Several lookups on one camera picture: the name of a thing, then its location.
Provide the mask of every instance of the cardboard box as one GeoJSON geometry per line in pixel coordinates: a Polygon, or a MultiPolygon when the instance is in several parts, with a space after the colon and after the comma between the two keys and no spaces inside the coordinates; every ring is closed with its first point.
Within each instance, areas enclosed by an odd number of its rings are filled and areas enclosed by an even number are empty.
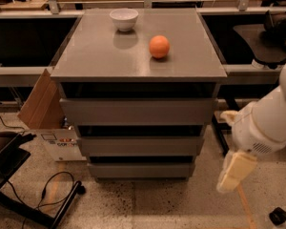
{"type": "Polygon", "coordinates": [[[79,151],[74,130],[37,130],[36,134],[55,161],[86,160],[79,151]]]}
{"type": "Polygon", "coordinates": [[[85,160],[77,146],[75,131],[61,128],[65,115],[59,100],[56,84],[44,70],[18,117],[35,130],[55,161],[85,160]]]}

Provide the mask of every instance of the bowl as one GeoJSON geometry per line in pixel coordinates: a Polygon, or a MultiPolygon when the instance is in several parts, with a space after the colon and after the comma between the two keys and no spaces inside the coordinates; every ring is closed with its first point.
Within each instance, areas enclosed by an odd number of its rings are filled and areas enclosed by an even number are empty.
{"type": "Polygon", "coordinates": [[[120,31],[130,31],[134,27],[138,15],[137,10],[133,9],[117,9],[110,13],[113,24],[120,31]]]}

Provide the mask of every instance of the concrete floor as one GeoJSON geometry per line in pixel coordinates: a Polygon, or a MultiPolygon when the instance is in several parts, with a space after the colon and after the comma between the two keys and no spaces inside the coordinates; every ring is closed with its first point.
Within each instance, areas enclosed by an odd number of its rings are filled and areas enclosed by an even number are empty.
{"type": "MultiPolygon", "coordinates": [[[[7,125],[24,126],[16,110],[0,109],[7,125]]],[[[0,121],[0,131],[7,130],[0,121]]],[[[188,181],[107,181],[90,177],[85,161],[56,162],[35,139],[22,145],[31,157],[10,180],[28,205],[38,204],[47,180],[68,171],[81,180],[86,194],[77,196],[60,228],[114,229],[272,229],[268,214],[277,206],[286,210],[286,148],[264,156],[258,167],[237,189],[226,195],[216,189],[223,156],[213,128],[209,126],[194,175],[188,181]]],[[[51,182],[46,202],[63,198],[71,188],[68,176],[51,182]]],[[[15,198],[9,185],[1,191],[15,198]]],[[[53,215],[52,207],[43,211],[53,215]]],[[[0,228],[22,228],[24,218],[0,206],[0,228]]],[[[44,228],[25,221],[24,228],[44,228]]]]}

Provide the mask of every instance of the orange ball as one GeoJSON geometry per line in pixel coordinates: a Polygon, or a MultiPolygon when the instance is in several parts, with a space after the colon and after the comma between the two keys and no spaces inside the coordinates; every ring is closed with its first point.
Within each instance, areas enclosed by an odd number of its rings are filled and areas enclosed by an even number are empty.
{"type": "Polygon", "coordinates": [[[170,42],[163,35],[154,36],[150,41],[150,53],[154,58],[165,57],[170,50],[170,42]]]}

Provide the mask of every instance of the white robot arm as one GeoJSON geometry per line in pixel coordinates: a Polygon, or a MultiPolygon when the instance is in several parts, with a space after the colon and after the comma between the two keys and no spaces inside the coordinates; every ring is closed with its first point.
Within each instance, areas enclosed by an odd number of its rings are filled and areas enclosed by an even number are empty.
{"type": "Polygon", "coordinates": [[[238,149],[226,155],[217,183],[217,191],[227,193],[254,170],[258,156],[286,146],[286,64],[278,87],[239,112],[223,112],[221,117],[232,126],[233,142],[238,149]]]}

